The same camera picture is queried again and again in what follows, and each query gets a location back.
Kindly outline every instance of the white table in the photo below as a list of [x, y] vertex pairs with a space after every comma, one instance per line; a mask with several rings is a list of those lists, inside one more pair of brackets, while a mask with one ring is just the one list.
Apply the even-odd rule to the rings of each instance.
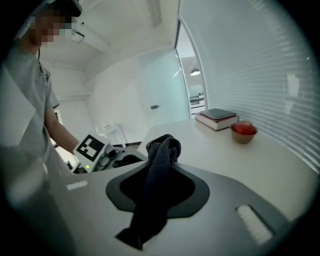
[[230, 129], [214, 131], [186, 120], [152, 127], [138, 151], [147, 156], [146, 144], [164, 134], [181, 143], [178, 163], [243, 183], [289, 221], [306, 211], [319, 185], [316, 173], [300, 158], [261, 132], [249, 144], [241, 145], [233, 141]]

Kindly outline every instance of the doorway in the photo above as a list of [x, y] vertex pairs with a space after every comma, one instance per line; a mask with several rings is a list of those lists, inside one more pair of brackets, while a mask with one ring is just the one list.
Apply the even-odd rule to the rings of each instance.
[[197, 113], [207, 109], [204, 79], [193, 43], [186, 28], [180, 21], [178, 22], [175, 47], [185, 80], [190, 117], [194, 119]]
[[175, 49], [155, 50], [139, 56], [140, 84], [151, 126], [190, 118], [188, 94]]

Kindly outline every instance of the ceiling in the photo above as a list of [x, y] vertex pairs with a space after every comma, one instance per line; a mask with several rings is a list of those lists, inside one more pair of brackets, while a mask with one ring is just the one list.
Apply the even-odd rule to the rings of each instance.
[[[85, 35], [81, 43], [60, 36], [58, 42], [42, 47], [40, 60], [69, 65], [85, 71], [98, 58], [116, 53], [129, 55], [124, 49], [150, 41], [154, 35], [166, 37], [164, 24], [172, 30], [177, 21], [179, 0], [79, 0], [83, 11], [77, 18], [76, 28]], [[168, 10], [175, 16], [169, 19]]]

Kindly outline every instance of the dark cloth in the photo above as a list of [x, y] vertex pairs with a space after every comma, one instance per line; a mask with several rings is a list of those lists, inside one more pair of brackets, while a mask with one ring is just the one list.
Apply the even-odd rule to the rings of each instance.
[[165, 134], [146, 145], [149, 171], [143, 185], [141, 200], [136, 204], [129, 228], [117, 238], [137, 249], [157, 235], [167, 223], [170, 166], [178, 161], [181, 144], [170, 134]]

